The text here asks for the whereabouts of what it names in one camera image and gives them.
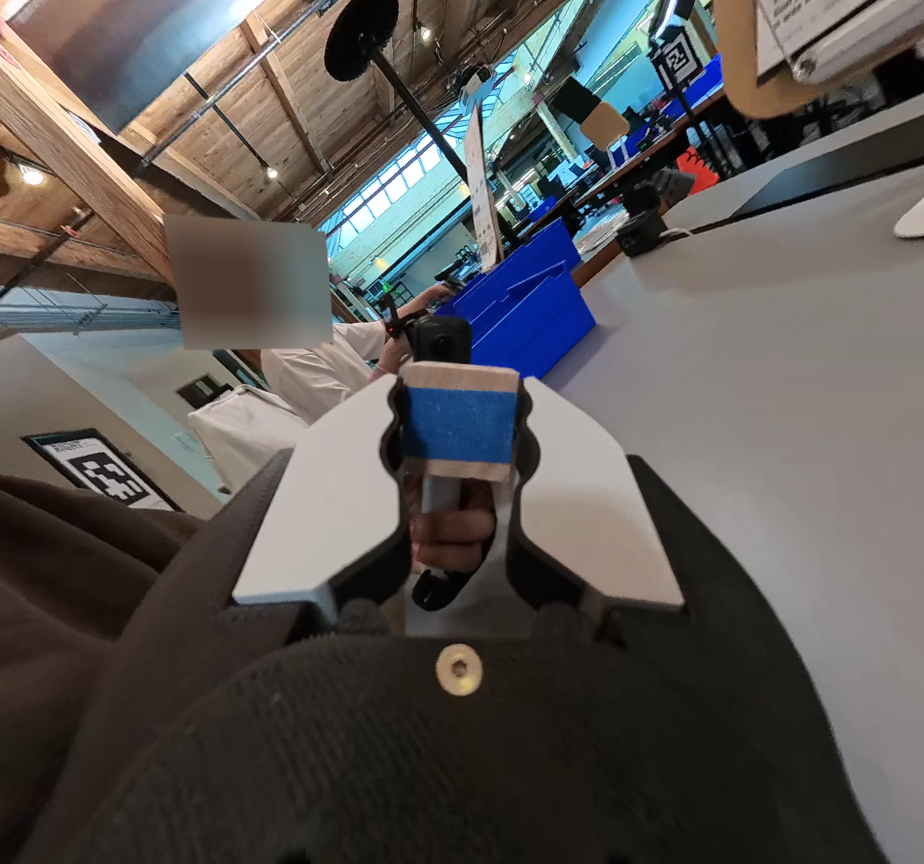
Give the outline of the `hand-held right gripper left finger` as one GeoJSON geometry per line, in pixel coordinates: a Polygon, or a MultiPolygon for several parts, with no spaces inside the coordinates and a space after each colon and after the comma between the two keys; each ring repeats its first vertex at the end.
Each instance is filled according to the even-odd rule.
{"type": "Polygon", "coordinates": [[[317,420],[296,443],[232,591],[235,604],[311,604],[338,616],[383,604],[411,570],[409,510],[389,443],[398,439],[394,375],[317,420]]]}

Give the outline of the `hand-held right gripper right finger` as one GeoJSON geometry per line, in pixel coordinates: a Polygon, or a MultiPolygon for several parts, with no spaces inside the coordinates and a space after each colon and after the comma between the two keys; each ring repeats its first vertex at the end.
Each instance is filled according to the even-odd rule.
{"type": "Polygon", "coordinates": [[[621,444],[534,377],[518,399],[505,574],[526,604],[601,623],[617,607],[678,612],[685,598],[621,444]]]}

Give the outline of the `blue-taped wooden cube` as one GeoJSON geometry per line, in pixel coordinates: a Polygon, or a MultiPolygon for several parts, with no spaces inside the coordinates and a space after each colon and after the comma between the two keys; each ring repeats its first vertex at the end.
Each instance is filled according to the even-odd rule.
{"type": "Polygon", "coordinates": [[[518,372],[436,361],[402,374],[401,446],[413,475],[507,481],[511,474],[518,372]]]}

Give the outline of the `blue plastic bin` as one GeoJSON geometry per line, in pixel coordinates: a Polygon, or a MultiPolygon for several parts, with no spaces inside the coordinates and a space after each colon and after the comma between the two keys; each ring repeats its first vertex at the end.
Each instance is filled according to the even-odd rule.
{"type": "Polygon", "coordinates": [[[541,378],[596,325],[572,277],[578,262],[572,236],[555,220],[437,313],[469,322],[473,364],[541,378]]]}

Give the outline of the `grey desk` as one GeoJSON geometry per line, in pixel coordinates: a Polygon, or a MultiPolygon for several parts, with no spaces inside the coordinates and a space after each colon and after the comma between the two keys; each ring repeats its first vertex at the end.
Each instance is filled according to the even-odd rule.
{"type": "Polygon", "coordinates": [[[732,220],[775,177],[922,116],[918,96],[679,203],[702,233],[583,287],[547,376],[641,455],[800,651],[887,857],[922,862],[922,168],[732,220]]]}

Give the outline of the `wooden-top desk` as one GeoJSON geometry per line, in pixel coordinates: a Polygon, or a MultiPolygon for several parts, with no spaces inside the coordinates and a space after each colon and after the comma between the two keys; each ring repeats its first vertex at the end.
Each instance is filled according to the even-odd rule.
{"type": "Polygon", "coordinates": [[[665,119],[672,121],[669,129],[660,130],[652,122],[641,129],[639,134],[629,137],[627,142],[620,142],[610,155],[615,166],[580,197],[569,199],[574,212],[583,213],[588,207],[604,205],[615,197],[616,190],[624,181],[672,166],[691,147],[699,153],[711,154],[704,117],[710,107],[724,98],[724,85],[716,85],[707,96],[695,102],[691,88],[685,92],[685,96],[692,116],[687,115],[679,100],[671,101],[663,113],[665,119]]]}

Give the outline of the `person's left hand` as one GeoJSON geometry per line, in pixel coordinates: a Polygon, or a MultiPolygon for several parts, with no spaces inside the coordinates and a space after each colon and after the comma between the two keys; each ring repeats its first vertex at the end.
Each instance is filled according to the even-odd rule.
{"type": "Polygon", "coordinates": [[[467,479],[461,485],[456,509],[429,513],[422,511],[420,478],[406,478],[404,489],[410,509],[412,571],[476,571],[497,528],[491,484],[467,479]]]}

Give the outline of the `white standing poster board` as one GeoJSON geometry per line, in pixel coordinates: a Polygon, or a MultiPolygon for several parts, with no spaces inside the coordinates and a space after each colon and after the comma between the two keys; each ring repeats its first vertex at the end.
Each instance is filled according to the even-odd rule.
{"type": "Polygon", "coordinates": [[[502,234],[488,184],[479,103],[473,106],[463,148],[475,241],[479,248],[480,271],[487,274],[502,260],[502,234]]]}

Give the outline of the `framed tag sign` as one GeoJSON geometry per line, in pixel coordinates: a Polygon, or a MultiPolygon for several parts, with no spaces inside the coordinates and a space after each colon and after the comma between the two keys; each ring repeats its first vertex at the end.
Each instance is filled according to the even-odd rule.
{"type": "Polygon", "coordinates": [[[184,512],[96,429],[40,432],[20,439],[76,488],[131,508],[184,512]]]}
{"type": "Polygon", "coordinates": [[[704,71],[683,26],[668,26],[664,36],[653,42],[650,58],[668,94],[678,87],[684,90],[704,71]]]}

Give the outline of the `tan cardboard sheet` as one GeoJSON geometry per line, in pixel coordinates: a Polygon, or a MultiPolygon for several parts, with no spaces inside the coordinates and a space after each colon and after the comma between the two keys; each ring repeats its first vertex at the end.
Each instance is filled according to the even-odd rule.
{"type": "Polygon", "coordinates": [[[629,121],[616,108],[600,100],[580,123],[581,134],[600,151],[608,152],[630,134],[629,121]]]}

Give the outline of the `black pole with round disc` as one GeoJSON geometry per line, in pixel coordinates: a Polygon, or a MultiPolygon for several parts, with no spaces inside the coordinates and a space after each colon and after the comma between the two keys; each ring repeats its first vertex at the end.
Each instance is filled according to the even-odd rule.
{"type": "Polygon", "coordinates": [[[466,165],[385,56],[385,44],[395,33],[398,15],[398,0],[350,0],[329,33],[324,50],[325,69],[333,80],[346,83],[375,64],[458,177],[468,185],[466,165]]]}

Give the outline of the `small blue bin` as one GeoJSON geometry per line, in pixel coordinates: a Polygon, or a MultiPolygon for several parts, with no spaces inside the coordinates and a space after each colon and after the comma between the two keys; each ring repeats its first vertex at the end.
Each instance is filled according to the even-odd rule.
{"type": "MultiPolygon", "coordinates": [[[[695,111],[717,91],[722,88],[721,58],[716,56],[704,66],[704,70],[684,87],[684,97],[692,111],[695,111]]],[[[630,150],[637,150],[639,143],[651,129],[658,132],[668,132],[677,124],[685,126],[688,122],[687,113],[682,104],[663,88],[655,91],[655,95],[637,111],[641,117],[641,127],[631,133],[627,139],[630,150]]]]}

